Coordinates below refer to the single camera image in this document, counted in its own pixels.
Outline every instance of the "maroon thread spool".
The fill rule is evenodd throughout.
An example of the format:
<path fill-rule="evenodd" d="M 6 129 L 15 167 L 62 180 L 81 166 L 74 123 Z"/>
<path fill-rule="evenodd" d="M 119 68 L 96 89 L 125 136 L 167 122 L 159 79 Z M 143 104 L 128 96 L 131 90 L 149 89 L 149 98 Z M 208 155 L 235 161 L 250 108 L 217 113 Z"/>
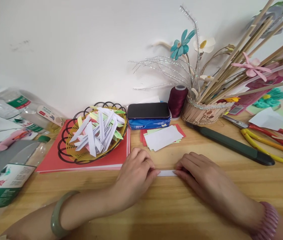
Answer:
<path fill-rule="evenodd" d="M 184 85 L 177 85 L 171 89 L 168 107 L 172 113 L 172 118 L 178 118 L 183 109 L 188 89 Z"/>

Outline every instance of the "blue flower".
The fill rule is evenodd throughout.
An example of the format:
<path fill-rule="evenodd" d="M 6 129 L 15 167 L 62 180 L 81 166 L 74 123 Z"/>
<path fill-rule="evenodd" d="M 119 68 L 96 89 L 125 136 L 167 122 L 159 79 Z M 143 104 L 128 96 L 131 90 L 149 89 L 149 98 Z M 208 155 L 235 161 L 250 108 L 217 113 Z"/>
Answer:
<path fill-rule="evenodd" d="M 182 39 L 181 41 L 179 40 L 175 40 L 174 41 L 174 45 L 171 47 L 171 58 L 177 60 L 178 57 L 180 57 L 183 54 L 186 54 L 189 50 L 189 47 L 187 46 L 187 43 L 189 43 L 189 41 L 191 40 L 191 38 L 195 35 L 196 31 L 193 30 L 191 31 L 188 36 L 187 35 L 187 29 L 183 32 L 182 34 Z"/>

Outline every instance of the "smartphone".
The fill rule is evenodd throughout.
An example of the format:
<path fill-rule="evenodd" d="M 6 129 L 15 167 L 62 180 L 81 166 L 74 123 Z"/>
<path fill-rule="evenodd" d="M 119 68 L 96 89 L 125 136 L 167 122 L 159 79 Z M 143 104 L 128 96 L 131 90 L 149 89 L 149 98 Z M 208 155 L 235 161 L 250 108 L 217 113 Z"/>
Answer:
<path fill-rule="evenodd" d="M 135 103 L 128 107 L 128 119 L 168 119 L 168 103 Z"/>

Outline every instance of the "woman's left hand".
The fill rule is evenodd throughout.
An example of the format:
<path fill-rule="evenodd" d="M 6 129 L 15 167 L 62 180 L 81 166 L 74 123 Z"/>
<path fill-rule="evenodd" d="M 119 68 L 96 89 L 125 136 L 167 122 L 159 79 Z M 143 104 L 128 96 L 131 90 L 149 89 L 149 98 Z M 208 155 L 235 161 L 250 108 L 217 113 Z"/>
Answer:
<path fill-rule="evenodd" d="M 155 169 L 149 153 L 134 148 L 122 165 L 111 197 L 117 211 L 134 205 L 153 183 L 160 170 Z"/>

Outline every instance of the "bottle label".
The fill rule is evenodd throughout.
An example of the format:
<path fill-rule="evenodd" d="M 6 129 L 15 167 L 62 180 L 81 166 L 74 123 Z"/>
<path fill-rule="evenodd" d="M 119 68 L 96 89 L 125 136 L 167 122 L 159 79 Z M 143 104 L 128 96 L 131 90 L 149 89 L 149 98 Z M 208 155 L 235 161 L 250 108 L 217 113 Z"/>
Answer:
<path fill-rule="evenodd" d="M 53 111 L 43 105 L 37 108 L 37 113 L 49 121 L 57 124 L 59 127 L 64 125 L 64 120 L 61 117 L 58 117 Z"/>
<path fill-rule="evenodd" d="M 11 102 L 7 102 L 10 106 L 16 108 L 16 109 L 22 109 L 26 106 L 28 106 L 31 101 L 29 101 L 27 98 L 25 98 L 23 95 L 20 95 L 19 98 L 11 101 Z"/>
<path fill-rule="evenodd" d="M 42 127 L 39 127 L 38 125 L 27 121 L 26 119 L 22 118 L 20 115 L 14 116 L 14 117 L 9 118 L 7 120 L 14 122 L 14 123 L 17 123 L 18 125 L 20 125 L 24 128 L 27 128 L 31 131 L 34 131 L 34 132 L 40 132 L 41 130 L 43 130 Z"/>
<path fill-rule="evenodd" d="M 36 167 L 7 164 L 0 172 L 0 208 L 8 206 Z"/>

